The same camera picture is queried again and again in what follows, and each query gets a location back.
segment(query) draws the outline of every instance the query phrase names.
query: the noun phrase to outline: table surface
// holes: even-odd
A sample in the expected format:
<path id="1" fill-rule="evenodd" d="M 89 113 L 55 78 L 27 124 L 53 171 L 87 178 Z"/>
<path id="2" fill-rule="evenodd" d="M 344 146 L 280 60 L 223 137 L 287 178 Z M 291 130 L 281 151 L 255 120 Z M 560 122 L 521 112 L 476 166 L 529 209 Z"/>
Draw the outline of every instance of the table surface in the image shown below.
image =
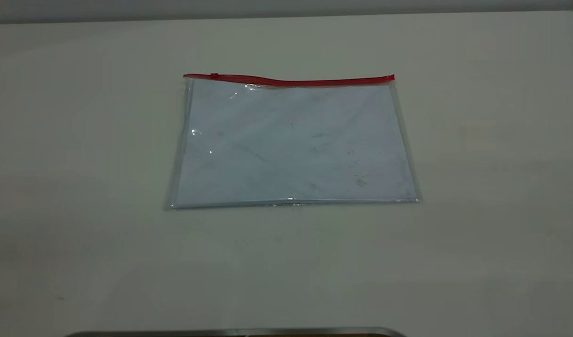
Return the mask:
<path id="1" fill-rule="evenodd" d="M 185 73 L 395 73 L 423 202 L 166 211 Z M 0 25 L 0 336 L 573 337 L 573 13 Z"/>

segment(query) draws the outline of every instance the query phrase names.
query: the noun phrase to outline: metal edge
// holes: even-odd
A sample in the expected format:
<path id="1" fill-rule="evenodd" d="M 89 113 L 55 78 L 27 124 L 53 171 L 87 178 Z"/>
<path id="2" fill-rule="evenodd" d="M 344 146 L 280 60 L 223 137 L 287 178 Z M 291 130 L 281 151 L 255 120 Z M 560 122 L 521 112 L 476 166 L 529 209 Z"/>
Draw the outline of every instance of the metal edge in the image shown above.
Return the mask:
<path id="1" fill-rule="evenodd" d="M 217 337 L 257 335 L 351 335 L 376 334 L 388 337 L 406 337 L 402 333 L 382 327 L 358 328 L 303 328 L 303 329 L 224 329 L 186 331 L 83 331 L 66 337 Z"/>

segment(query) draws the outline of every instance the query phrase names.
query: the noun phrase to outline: transparent plastic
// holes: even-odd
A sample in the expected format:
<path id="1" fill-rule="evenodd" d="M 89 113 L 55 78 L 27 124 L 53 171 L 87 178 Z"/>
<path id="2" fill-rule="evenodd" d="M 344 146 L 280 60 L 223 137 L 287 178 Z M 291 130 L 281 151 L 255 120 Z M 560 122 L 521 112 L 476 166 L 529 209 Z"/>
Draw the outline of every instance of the transparent plastic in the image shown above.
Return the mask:
<path id="1" fill-rule="evenodd" d="M 185 75 L 171 208 L 419 201 L 394 75 Z"/>

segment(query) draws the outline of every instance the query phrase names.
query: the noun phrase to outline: plastic pouch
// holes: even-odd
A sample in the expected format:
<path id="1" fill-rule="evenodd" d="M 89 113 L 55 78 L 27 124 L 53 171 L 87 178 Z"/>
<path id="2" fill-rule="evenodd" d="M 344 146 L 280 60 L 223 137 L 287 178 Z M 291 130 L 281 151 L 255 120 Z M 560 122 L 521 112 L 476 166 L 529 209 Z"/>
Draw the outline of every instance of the plastic pouch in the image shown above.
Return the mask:
<path id="1" fill-rule="evenodd" d="M 419 201 L 394 75 L 277 81 L 188 74 L 173 209 Z"/>

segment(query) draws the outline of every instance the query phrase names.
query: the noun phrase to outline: red zipper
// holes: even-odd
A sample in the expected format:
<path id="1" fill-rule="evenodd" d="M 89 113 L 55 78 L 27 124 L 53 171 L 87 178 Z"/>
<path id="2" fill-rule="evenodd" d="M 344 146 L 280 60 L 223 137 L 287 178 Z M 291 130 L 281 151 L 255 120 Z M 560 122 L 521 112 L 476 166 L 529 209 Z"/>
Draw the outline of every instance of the red zipper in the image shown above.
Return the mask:
<path id="1" fill-rule="evenodd" d="M 368 77 L 367 79 L 346 79 L 346 80 L 320 80 L 320 81 L 281 81 L 266 79 L 258 76 L 245 75 L 220 75 L 214 74 L 186 74 L 184 77 L 191 79 L 204 79 L 226 81 L 233 83 L 244 83 L 252 85 L 269 85 L 269 86 L 346 86 L 346 85 L 374 85 L 394 81 L 395 75 L 382 77 Z"/>

